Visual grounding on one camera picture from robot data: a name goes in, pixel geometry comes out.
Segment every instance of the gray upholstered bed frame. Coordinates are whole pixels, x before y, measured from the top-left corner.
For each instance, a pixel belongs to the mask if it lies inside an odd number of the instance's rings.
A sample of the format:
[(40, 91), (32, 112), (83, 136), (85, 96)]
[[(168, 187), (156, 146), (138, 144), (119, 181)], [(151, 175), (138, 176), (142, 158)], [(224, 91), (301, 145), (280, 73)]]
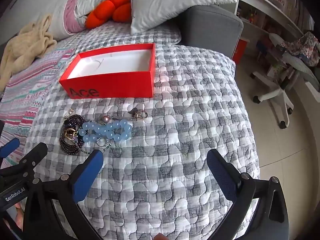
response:
[[(229, 58), (243, 29), (237, 16), (218, 6), (193, 6), (173, 20), (181, 31), (181, 45), (212, 49)], [(0, 46), (0, 58), (5, 46), (6, 43)]]

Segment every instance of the chair seat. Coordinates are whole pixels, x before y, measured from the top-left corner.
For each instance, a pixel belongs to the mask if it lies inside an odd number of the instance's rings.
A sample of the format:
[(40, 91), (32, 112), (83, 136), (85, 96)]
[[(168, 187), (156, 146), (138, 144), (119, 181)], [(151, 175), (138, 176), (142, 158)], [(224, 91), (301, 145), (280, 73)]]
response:
[(299, 70), (306, 81), (309, 81), (316, 90), (319, 90), (320, 84), (311, 69), (298, 57), (285, 52), (282, 55), (283, 61), (290, 64), (296, 70)]
[(282, 39), (278, 34), (275, 33), (269, 33), (269, 39), (274, 46), (284, 41), (284, 39)]

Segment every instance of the open cardboard box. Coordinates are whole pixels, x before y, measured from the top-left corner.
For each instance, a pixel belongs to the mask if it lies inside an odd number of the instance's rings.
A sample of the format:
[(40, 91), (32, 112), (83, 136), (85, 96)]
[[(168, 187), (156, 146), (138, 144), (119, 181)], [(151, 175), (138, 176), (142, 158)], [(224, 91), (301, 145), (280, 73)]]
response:
[(78, 54), (59, 82), (73, 98), (151, 98), (154, 43), (95, 49)]

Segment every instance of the striped pink blanket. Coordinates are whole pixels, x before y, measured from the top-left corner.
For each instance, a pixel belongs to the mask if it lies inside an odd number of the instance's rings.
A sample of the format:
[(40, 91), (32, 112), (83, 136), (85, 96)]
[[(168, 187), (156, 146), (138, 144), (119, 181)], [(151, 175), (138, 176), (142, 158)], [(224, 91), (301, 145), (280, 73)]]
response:
[(5, 88), (0, 107), (0, 119), (5, 123), (0, 145), (14, 137), (20, 147), (4, 159), (2, 168), (15, 165), (22, 152), (38, 108), (51, 87), (52, 80), (71, 57), (74, 49), (57, 49), (35, 60), (26, 70), (14, 75)]

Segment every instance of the blue bead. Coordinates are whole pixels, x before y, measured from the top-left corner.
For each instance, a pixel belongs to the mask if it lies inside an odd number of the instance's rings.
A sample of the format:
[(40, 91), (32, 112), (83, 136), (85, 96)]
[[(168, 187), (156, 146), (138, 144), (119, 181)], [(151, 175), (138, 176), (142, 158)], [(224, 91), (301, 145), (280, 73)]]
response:
[(85, 129), (85, 130), (88, 130), (88, 126), (89, 126), (89, 123), (87, 123), (87, 122), (84, 122), (82, 124), (82, 128)]
[(114, 129), (114, 127), (113, 127), (113, 123), (107, 123), (107, 129), (108, 129), (108, 131), (112, 131), (113, 129)]
[(95, 123), (94, 122), (89, 122), (88, 124), (88, 130), (94, 130)]
[(130, 135), (127, 132), (122, 132), (121, 133), (121, 139), (122, 140), (127, 140), (130, 138)]
[(115, 142), (120, 142), (120, 141), (121, 141), (121, 136), (120, 136), (120, 134), (115, 134), (115, 135), (113, 136), (113, 140), (114, 140)]
[(106, 135), (107, 135), (108, 139), (112, 139), (113, 136), (115, 135), (115, 133), (113, 131), (107, 131)]
[(89, 135), (85, 135), (85, 136), (83, 137), (83, 141), (84, 141), (84, 142), (89, 142), (89, 141), (90, 141)]
[(112, 127), (114, 128), (114, 129), (118, 129), (118, 128), (120, 128), (120, 121), (118, 121), (118, 120), (115, 120), (114, 122), (113, 122), (113, 124), (112, 124)]
[(126, 119), (122, 119), (122, 120), (120, 121), (121, 127), (124, 127), (127, 123), (128, 123), (128, 121), (127, 121)]
[(87, 132), (85, 131), (85, 129), (80, 129), (78, 133), (79, 133), (79, 135), (81, 135), (81, 136), (85, 136), (85, 134), (86, 134)]
[(102, 125), (100, 133), (102, 135), (106, 135), (107, 131), (108, 131), (107, 126), (106, 125)]
[(126, 124), (126, 125), (124, 126), (124, 130), (125, 130), (126, 132), (130, 132), (130, 131), (132, 130), (132, 126), (129, 125), (129, 124)]
[(95, 134), (90, 134), (90, 141), (91, 142), (96, 142), (97, 141), (97, 136)]
[(101, 125), (96, 124), (95, 127), (94, 127), (94, 131), (97, 132), (97, 133), (101, 133)]

